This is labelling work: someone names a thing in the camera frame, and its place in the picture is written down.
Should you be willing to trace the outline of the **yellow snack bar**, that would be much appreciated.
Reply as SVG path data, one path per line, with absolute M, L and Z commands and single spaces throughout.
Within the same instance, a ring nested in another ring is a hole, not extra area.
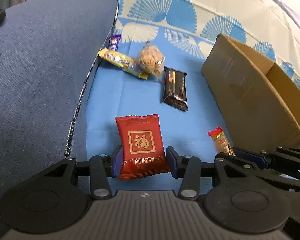
M 110 64 L 120 68 L 124 72 L 134 75 L 139 79 L 148 79 L 149 74 L 146 71 L 141 70 L 132 58 L 123 53 L 104 48 L 98 52 L 98 56 Z

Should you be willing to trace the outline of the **red square fortune packet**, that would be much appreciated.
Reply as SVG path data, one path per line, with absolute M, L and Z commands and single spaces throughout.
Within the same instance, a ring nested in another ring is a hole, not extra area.
M 123 116 L 115 118 L 123 146 L 121 180 L 140 179 L 169 172 L 159 116 Z

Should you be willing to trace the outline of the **cardboard box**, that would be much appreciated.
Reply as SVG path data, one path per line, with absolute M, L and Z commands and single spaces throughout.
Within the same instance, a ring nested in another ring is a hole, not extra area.
M 235 146 L 300 147 L 300 90 L 276 62 L 219 34 L 202 74 Z

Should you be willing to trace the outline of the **small red-topped nut bar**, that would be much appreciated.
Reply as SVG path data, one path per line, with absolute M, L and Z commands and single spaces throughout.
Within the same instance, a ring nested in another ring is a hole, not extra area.
M 214 130 L 209 131 L 207 135 L 213 140 L 217 153 L 225 153 L 233 157 L 236 156 L 221 127 L 217 127 Z

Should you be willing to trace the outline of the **black chocolate bar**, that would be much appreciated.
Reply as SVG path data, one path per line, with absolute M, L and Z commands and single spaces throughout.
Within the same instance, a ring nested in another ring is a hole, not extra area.
M 185 77 L 187 74 L 176 69 L 164 67 L 164 90 L 162 102 L 183 112 L 188 111 Z

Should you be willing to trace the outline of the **clear bag of cookies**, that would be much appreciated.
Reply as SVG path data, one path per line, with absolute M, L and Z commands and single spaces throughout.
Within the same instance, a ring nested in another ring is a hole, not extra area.
M 135 59 L 136 65 L 141 70 L 161 77 L 164 72 L 165 57 L 159 48 L 147 41 Z

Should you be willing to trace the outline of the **blue patterned sofa cover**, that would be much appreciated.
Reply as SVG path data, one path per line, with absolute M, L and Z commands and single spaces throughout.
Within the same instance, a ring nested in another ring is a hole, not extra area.
M 162 103 L 163 85 L 140 80 L 103 62 L 87 105 L 87 155 L 109 154 L 120 144 L 115 118 L 157 114 L 165 146 L 211 162 L 207 132 L 225 123 L 201 67 L 219 34 L 276 62 L 300 87 L 300 0 L 119 0 L 119 51 L 136 57 L 150 41 L 167 66 L 186 73 L 189 109 Z

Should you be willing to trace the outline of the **purple candy bar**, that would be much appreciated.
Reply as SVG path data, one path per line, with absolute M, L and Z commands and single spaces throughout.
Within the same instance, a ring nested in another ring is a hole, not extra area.
M 121 40 L 120 34 L 110 36 L 108 38 L 108 49 L 112 51 L 117 51 L 120 40 Z

